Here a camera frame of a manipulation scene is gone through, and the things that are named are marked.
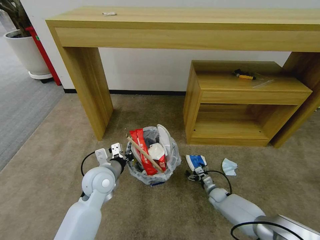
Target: red snack wrapper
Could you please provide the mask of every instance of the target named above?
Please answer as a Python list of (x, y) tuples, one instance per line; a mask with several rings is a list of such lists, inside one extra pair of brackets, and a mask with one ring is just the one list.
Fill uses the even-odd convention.
[[(135, 131), (129, 131), (129, 133), (135, 143), (138, 144), (146, 153), (148, 153), (148, 148), (143, 139), (143, 129), (136, 129)], [(140, 153), (140, 156), (142, 166), (144, 170), (146, 170), (147, 175), (156, 174), (158, 171), (152, 166), (151, 162), (142, 153)]]
[(165, 172), (166, 171), (166, 161), (165, 161), (164, 155), (158, 160), (158, 164), (161, 167), (161, 169)]

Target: wooden table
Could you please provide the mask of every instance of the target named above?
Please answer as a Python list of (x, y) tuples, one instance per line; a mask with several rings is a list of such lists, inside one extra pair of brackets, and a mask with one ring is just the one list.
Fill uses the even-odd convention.
[(275, 147), (320, 105), (320, 9), (81, 7), (46, 22), (98, 140), (113, 111), (98, 47), (291, 51), (283, 69), (313, 93)]

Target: floor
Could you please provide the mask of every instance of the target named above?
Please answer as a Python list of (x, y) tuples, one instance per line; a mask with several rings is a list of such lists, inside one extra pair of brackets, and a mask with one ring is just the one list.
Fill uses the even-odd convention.
[[(202, 154), (210, 169), (227, 157), (238, 163), (230, 177), (234, 193), (320, 231), (320, 112), (283, 147), (187, 145), (184, 97), (112, 95), (114, 113), (97, 142), (76, 94), (66, 94), (0, 173), (0, 239), (52, 239), (68, 208), (81, 194), (84, 156), (112, 143), (126, 144), (129, 130), (164, 125), (176, 140), (182, 163), (163, 185), (149, 187), (128, 169), (113, 199), (104, 204), (96, 239), (232, 239), (232, 225), (208, 202), (199, 183), (190, 182), (186, 154)], [(84, 171), (97, 166), (89, 157)], [(225, 179), (212, 175), (221, 187)], [(240, 239), (249, 239), (240, 232)]]
[(55, 82), (32, 79), (5, 39), (0, 24), (0, 171), (64, 95)]

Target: white plant pot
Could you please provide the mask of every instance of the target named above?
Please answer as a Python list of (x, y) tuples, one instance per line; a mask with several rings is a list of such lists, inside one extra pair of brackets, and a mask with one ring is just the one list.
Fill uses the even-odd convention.
[(14, 30), (4, 35), (7, 43), (19, 58), (22, 65), (29, 71), (34, 79), (52, 78), (52, 75), (43, 60), (37, 45), (32, 37), (12, 38), (20, 34), (20, 30)]

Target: table leg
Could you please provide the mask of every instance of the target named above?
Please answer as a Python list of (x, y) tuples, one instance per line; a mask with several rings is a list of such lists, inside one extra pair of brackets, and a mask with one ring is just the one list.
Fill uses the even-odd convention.
[(313, 92), (271, 140), (279, 148), (320, 106), (320, 53), (292, 52), (283, 66)]
[(49, 27), (98, 141), (102, 140), (113, 105), (98, 48), (62, 47)]

